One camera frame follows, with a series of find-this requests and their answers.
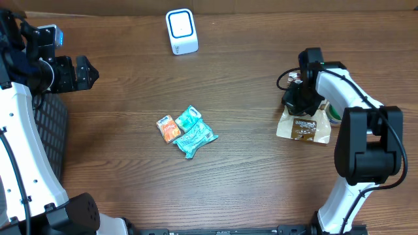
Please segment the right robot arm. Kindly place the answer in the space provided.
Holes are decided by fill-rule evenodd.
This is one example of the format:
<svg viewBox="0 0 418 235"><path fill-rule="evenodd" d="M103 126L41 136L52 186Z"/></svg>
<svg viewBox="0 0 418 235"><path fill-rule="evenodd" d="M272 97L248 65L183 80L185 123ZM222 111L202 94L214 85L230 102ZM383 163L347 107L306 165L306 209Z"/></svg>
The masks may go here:
<svg viewBox="0 0 418 235"><path fill-rule="evenodd" d="M352 224L374 191L392 189L406 178L408 160L402 143L403 113L366 94L339 61L326 62L320 48L298 56L299 81L281 99L292 120L291 138L314 140L314 115L323 101L329 116L340 121L334 165L338 178L325 204L308 225L280 225L278 234L367 234Z"/></svg>

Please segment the green lid jar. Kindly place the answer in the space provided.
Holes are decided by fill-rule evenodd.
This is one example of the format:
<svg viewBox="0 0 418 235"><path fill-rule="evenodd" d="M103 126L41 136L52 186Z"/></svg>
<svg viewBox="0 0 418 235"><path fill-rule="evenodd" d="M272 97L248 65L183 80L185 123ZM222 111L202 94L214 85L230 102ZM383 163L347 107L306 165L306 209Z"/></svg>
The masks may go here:
<svg viewBox="0 0 418 235"><path fill-rule="evenodd" d="M341 124L342 119L341 119L340 115L337 113L337 111L330 104L330 102L326 103L325 113L326 113L326 115L329 119L329 123L332 126L339 126Z"/></svg>

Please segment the teal snack packet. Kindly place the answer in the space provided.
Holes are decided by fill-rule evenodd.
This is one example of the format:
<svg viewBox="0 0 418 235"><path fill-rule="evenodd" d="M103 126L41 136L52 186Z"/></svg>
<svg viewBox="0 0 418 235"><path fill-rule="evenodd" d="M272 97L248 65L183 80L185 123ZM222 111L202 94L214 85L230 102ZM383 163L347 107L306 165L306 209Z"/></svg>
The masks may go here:
<svg viewBox="0 0 418 235"><path fill-rule="evenodd" d="M216 139L218 139L218 135L214 134L203 119L200 119L188 132L177 138L173 144L185 153L186 159L192 159L200 147Z"/></svg>

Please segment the orange tissue pack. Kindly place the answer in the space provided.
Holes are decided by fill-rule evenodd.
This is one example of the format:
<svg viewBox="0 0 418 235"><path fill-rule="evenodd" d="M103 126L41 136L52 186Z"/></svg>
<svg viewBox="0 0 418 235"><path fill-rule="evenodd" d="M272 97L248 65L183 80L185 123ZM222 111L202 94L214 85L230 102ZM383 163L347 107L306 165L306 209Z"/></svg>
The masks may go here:
<svg viewBox="0 0 418 235"><path fill-rule="evenodd" d="M156 122L156 125L166 143L170 143L181 136L181 130L170 115L161 118Z"/></svg>

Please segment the green tissue pack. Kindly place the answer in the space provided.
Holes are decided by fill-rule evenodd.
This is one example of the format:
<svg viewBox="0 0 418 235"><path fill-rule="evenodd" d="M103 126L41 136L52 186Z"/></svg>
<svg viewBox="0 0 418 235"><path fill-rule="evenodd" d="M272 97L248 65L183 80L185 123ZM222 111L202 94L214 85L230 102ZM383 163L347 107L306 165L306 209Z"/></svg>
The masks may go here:
<svg viewBox="0 0 418 235"><path fill-rule="evenodd" d="M201 113L192 105L190 105L175 122L183 132L188 132L202 118Z"/></svg>

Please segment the brown snack pouch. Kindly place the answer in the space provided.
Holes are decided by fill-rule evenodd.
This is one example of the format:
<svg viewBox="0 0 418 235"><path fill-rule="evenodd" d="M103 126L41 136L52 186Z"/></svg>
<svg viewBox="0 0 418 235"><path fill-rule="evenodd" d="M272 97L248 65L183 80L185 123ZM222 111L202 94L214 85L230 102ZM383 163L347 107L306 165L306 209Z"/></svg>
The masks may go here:
<svg viewBox="0 0 418 235"><path fill-rule="evenodd" d="M326 114L327 100L319 103L313 116L303 114L294 116L285 107L278 122L276 136L305 142L328 144L331 134L330 121Z"/></svg>

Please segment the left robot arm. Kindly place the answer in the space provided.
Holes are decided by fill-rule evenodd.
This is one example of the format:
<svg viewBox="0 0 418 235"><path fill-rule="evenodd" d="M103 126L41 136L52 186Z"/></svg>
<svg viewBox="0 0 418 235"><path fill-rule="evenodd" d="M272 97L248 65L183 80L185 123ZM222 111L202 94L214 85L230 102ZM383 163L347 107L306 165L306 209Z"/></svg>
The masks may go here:
<svg viewBox="0 0 418 235"><path fill-rule="evenodd" d="M1 179L8 225L2 234L135 234L124 218L99 212L93 197L69 197L35 123L33 97L91 89L98 70L81 55L56 56L63 34L1 10Z"/></svg>

